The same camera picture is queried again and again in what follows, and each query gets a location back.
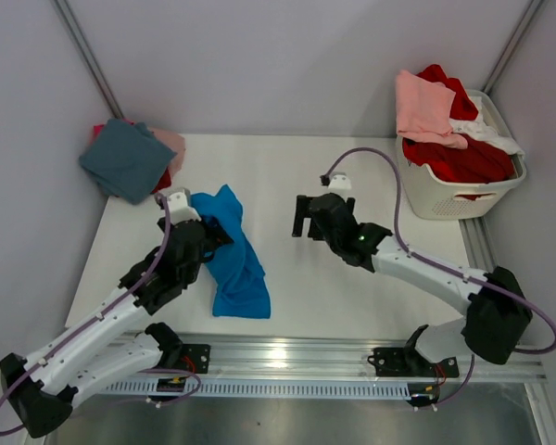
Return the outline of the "bright blue t-shirt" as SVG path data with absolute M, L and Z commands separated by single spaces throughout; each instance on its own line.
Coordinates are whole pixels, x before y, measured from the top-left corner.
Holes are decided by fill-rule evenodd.
M 233 240 L 215 251 L 207 263 L 217 288 L 212 303 L 215 317 L 268 319 L 271 298 L 265 271 L 242 228 L 243 206 L 229 185 L 217 194 L 196 193 L 192 206 L 207 223 L 218 225 Z

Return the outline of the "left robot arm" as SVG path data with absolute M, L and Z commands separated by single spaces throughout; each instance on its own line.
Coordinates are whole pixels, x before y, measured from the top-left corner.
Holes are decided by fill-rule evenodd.
M 53 432 L 84 401 L 129 375 L 183 370 L 183 342 L 162 322 L 118 350 L 104 351 L 179 297 L 196 281 L 201 265 L 233 243 L 213 221 L 159 219 L 158 226 L 160 246 L 137 262 L 96 310 L 42 349 L 27 356 L 9 353 L 0 361 L 3 398 L 32 438 Z

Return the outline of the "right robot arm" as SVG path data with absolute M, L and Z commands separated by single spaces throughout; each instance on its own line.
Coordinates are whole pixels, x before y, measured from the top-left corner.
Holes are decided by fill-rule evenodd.
M 404 346 L 403 362 L 415 375 L 456 355 L 473 354 L 503 365 L 515 351 L 533 314 L 514 274 L 455 269 L 434 260 L 421 261 L 401 246 L 395 233 L 371 222 L 357 222 L 352 199 L 328 193 L 297 196 L 294 237 L 310 221 L 309 238 L 325 242 L 344 263 L 370 273 L 392 276 L 442 300 L 460 319 L 422 325 Z

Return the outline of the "red folded t-shirt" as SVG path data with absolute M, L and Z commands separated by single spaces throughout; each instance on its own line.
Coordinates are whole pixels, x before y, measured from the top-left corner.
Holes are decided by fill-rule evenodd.
M 154 195 L 160 190 L 168 188 L 170 186 L 171 186 L 171 172 L 170 169 L 167 168 L 161 175 L 160 179 L 158 180 L 158 183 L 156 184 L 151 194 Z

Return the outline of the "white perforated laundry basket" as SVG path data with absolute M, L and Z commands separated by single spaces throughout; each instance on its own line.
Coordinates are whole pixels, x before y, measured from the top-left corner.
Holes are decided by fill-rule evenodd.
M 436 178 L 429 166 L 406 160 L 397 136 L 396 155 L 401 182 L 413 212 L 427 220 L 460 220 L 485 215 L 526 176 L 523 156 L 513 156 L 514 175 L 490 184 L 459 184 Z

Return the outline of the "pink folded t-shirt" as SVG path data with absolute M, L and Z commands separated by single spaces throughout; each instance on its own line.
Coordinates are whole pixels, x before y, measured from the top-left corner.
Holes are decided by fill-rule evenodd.
M 171 178 L 173 178 L 174 175 L 178 173 L 183 166 L 184 156 L 186 152 L 184 138 L 178 133 L 168 130 L 162 130 L 155 127 L 149 127 L 148 130 L 160 143 L 167 146 L 175 154 L 168 167 L 170 176 Z

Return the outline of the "teal folded t-shirt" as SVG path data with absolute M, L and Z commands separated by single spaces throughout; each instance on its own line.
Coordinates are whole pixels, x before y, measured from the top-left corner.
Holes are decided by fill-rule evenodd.
M 107 195 L 137 205 L 152 195 L 176 156 L 144 123 L 110 119 L 79 163 Z

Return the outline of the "red t-shirt in basket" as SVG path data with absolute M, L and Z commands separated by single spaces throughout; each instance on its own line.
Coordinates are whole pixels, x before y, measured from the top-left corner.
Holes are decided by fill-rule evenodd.
M 474 121 L 478 114 L 476 106 L 469 99 L 463 84 L 457 78 L 449 77 L 437 64 L 426 67 L 414 74 L 430 83 L 446 86 L 455 93 L 450 118 L 453 120 Z M 400 137 L 402 151 L 406 160 L 422 167 L 427 165 L 436 178 L 441 181 L 459 184 L 490 184 L 510 179 L 515 169 L 512 157 L 504 151 L 485 142 L 475 141 L 462 134 L 468 146 L 454 149 L 434 143 L 417 143 Z

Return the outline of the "white t-shirt in basket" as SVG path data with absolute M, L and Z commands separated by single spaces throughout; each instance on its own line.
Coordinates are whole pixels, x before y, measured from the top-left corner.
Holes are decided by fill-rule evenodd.
M 478 114 L 474 121 L 450 119 L 449 123 L 457 134 L 467 134 L 473 140 L 485 142 L 509 156 L 523 156 L 524 151 L 512 137 L 504 119 L 485 93 L 469 90 L 468 97 L 476 106 Z

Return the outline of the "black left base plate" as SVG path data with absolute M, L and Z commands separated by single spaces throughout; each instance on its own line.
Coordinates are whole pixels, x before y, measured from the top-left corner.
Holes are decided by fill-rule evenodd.
M 188 371 L 198 375 L 209 372 L 211 346 L 209 344 L 183 344 L 179 354 L 171 358 L 167 369 Z

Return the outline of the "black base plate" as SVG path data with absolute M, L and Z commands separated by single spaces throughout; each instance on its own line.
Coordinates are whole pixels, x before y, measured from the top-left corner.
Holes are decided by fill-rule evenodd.
M 427 361 L 418 352 L 405 348 L 374 348 L 367 357 L 375 374 L 379 377 L 432 377 L 460 376 L 457 360 L 454 357 L 439 363 Z
M 179 354 L 171 358 L 167 369 L 188 371 L 198 375 L 209 372 L 211 346 L 209 344 L 183 344 Z

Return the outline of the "aluminium mounting rail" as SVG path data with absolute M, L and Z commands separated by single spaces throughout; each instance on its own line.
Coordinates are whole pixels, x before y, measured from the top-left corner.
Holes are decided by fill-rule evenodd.
M 130 331 L 112 340 L 94 357 L 115 353 L 134 339 Z M 208 344 L 211 364 L 207 377 L 278 380 L 374 380 L 376 373 L 367 362 L 377 347 L 402 347 L 406 340 L 318 339 L 256 336 L 178 334 L 184 343 Z M 473 383 L 548 383 L 538 356 L 514 354 L 504 365 L 476 359 Z

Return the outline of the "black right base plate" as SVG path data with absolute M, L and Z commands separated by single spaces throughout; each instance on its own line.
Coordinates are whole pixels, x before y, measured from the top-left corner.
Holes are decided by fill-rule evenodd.
M 427 361 L 418 352 L 405 348 L 374 348 L 367 357 L 375 374 L 379 377 L 432 377 L 460 376 L 457 360 L 454 357 L 439 363 Z

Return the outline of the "aluminium frame post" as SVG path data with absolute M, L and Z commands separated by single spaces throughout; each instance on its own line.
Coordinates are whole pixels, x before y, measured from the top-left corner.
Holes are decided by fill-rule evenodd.
M 548 3 L 548 0 L 531 0 L 527 3 L 523 14 L 517 20 L 507 43 L 503 46 L 493 69 L 484 82 L 481 89 L 483 93 L 490 95 L 493 92 Z
M 124 113 L 115 93 L 87 39 L 82 25 L 77 18 L 71 4 L 67 0 L 51 0 L 52 7 L 57 13 L 63 28 L 75 47 L 80 60 L 88 71 L 97 92 L 104 101 L 110 115 L 116 119 L 123 119 Z

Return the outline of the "right aluminium frame post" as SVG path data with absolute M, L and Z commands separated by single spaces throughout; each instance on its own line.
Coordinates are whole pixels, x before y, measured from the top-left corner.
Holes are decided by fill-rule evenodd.
M 548 0 L 531 0 L 527 3 L 523 14 L 517 20 L 507 43 L 503 46 L 493 69 L 484 82 L 481 89 L 483 93 L 490 95 L 493 92 L 548 3 Z

